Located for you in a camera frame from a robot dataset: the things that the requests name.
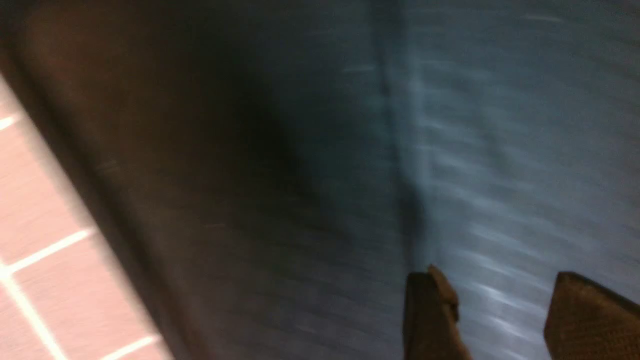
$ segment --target white grout line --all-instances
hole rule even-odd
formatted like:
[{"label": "white grout line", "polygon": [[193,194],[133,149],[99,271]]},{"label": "white grout line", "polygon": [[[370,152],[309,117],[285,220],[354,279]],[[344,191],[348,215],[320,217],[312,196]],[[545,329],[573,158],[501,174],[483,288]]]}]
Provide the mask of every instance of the white grout line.
[{"label": "white grout line", "polygon": [[110,353],[109,355],[103,357],[101,360],[118,360],[125,355],[129,355],[132,352],[139,350],[147,345],[151,345],[158,341],[157,336],[147,336],[146,338],[142,338],[138,341],[135,341],[123,348],[119,348],[118,350]]},{"label": "white grout line", "polygon": [[73,233],[64,239],[56,243],[53,243],[42,250],[36,251],[35,253],[27,256],[26,258],[18,260],[15,263],[7,266],[6,271],[9,274],[13,274],[14,272],[18,270],[22,270],[23,268],[26,268],[27,266],[32,265],[46,258],[47,256],[64,249],[65,247],[69,247],[79,242],[80,240],[93,235],[94,233],[95,233],[94,229],[84,229],[84,230],[78,231],[77,233]]},{"label": "white grout line", "polygon": [[8,271],[7,266],[4,265],[2,260],[0,260],[0,282],[16,305],[18,305],[18,308],[47,350],[49,350],[53,358],[55,360],[67,360],[65,353],[60,349],[60,346],[56,342],[53,334],[44,324],[44,321],[40,318],[36,309],[31,305],[27,296],[20,289],[20,286],[15,282],[15,280],[13,280],[11,273]]},{"label": "white grout line", "polygon": [[13,123],[15,122],[16,116],[15,115],[11,115],[11,116],[7,116],[3,119],[0,119],[0,131],[6,129],[7,127],[10,127],[11,125],[13,125]]}]

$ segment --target pink tile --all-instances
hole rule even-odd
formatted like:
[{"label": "pink tile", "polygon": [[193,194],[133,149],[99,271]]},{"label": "pink tile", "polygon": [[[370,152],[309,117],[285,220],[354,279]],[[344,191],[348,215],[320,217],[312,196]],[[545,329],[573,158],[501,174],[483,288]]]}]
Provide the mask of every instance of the pink tile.
[{"label": "pink tile", "polygon": [[100,359],[150,333],[96,240],[80,241],[14,274],[71,359]]},{"label": "pink tile", "polygon": [[0,131],[0,256],[7,264],[89,224],[75,215],[84,208],[29,125],[20,121]]},{"label": "pink tile", "polygon": [[0,119],[20,111],[20,105],[15,100],[13,92],[0,78]]},{"label": "pink tile", "polygon": [[0,324],[0,359],[52,359],[3,289],[0,289]]}]

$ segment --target floor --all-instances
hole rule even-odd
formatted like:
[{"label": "floor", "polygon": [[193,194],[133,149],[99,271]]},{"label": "floor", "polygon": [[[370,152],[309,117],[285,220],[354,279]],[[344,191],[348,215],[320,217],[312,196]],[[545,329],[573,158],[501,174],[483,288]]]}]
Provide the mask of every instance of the floor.
[{"label": "floor", "polygon": [[100,232],[2,83],[0,323],[2,359],[170,358]]}]

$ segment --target tile floor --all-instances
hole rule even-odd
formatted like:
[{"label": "tile floor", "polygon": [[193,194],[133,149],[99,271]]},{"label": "tile floor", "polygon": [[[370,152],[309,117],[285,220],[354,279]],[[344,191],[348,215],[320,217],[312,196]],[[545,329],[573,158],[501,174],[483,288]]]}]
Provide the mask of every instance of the tile floor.
[{"label": "tile floor", "polygon": [[0,79],[0,359],[169,359],[51,152]]}]

